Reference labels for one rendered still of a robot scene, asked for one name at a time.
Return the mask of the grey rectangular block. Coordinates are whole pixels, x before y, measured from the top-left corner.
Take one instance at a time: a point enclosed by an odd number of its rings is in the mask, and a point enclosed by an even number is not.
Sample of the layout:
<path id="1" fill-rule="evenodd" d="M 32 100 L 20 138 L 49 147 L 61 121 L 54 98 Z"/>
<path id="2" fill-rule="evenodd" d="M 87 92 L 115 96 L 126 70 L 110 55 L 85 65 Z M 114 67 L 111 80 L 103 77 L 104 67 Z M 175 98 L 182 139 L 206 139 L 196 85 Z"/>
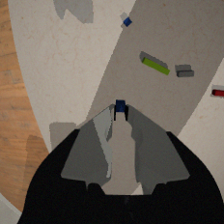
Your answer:
<path id="1" fill-rule="evenodd" d="M 192 77 L 194 76 L 193 70 L 177 70 L 177 77 Z"/>

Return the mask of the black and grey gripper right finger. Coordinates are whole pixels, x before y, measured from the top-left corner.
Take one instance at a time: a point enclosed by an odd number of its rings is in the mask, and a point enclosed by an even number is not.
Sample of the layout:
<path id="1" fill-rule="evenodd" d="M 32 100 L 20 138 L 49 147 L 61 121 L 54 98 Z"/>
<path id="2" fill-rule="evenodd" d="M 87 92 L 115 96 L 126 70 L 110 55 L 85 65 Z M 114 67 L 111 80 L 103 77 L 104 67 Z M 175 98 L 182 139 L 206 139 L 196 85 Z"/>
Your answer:
<path id="1" fill-rule="evenodd" d="M 142 185 L 143 195 L 152 194 L 158 183 L 165 183 L 168 193 L 198 200 L 224 224 L 220 190 L 200 158 L 171 131 L 166 131 L 133 106 L 126 105 L 125 116 L 132 126 L 135 177 Z"/>

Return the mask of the lime green rod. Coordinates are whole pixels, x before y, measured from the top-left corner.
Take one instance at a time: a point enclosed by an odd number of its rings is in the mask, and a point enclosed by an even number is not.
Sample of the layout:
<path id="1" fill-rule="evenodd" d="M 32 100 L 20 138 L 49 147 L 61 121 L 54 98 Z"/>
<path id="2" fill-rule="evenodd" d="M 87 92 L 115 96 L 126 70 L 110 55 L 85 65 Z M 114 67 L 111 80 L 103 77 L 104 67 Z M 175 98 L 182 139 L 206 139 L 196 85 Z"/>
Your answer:
<path id="1" fill-rule="evenodd" d="M 158 71 L 160 71 L 160 72 L 162 72 L 166 75 L 168 75 L 169 72 L 170 72 L 168 69 L 164 68 L 163 66 L 161 66 L 161 65 L 159 65 L 159 64 L 157 64 L 157 63 L 155 63 L 155 62 L 153 62 L 153 61 L 151 61 L 151 60 L 149 60 L 145 57 L 144 57 L 142 63 L 151 67 L 151 68 L 153 68 L 153 69 L 155 69 L 155 70 L 158 70 Z"/>

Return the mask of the dark red rod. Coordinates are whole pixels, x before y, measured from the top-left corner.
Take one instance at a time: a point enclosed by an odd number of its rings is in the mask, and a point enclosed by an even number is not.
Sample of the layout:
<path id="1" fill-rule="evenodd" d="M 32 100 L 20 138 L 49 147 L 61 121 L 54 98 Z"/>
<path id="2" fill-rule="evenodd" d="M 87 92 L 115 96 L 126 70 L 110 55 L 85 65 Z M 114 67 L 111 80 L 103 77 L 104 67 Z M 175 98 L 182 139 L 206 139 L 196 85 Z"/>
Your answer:
<path id="1" fill-rule="evenodd" d="M 221 97 L 224 97 L 224 91 L 222 91 L 222 90 L 212 90 L 212 94 L 214 95 L 214 96 L 221 96 Z"/>

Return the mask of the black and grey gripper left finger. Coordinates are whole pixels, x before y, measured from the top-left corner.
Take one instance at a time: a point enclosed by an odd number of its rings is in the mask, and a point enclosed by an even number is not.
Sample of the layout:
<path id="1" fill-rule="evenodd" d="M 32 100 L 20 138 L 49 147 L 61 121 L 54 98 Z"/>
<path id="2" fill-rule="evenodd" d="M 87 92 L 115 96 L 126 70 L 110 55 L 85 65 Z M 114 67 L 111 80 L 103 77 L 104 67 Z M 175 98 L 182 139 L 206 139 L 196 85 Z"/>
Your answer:
<path id="1" fill-rule="evenodd" d="M 111 180 L 112 123 L 116 104 L 111 104 L 79 129 L 70 133 L 41 163 L 34 174 L 17 224 L 33 224 L 54 203 L 87 194 L 89 183 L 100 187 Z"/>

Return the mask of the small blue cube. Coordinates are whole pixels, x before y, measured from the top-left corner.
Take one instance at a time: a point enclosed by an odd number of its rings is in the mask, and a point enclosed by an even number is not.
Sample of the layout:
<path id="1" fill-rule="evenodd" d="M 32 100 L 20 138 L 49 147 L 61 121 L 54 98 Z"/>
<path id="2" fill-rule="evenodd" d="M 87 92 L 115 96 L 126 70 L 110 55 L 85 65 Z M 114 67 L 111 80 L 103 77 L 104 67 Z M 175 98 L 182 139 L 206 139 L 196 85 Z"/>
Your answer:
<path id="1" fill-rule="evenodd" d="M 127 18 L 126 20 L 123 21 L 123 24 L 127 27 L 130 23 L 132 23 L 132 21 Z"/>

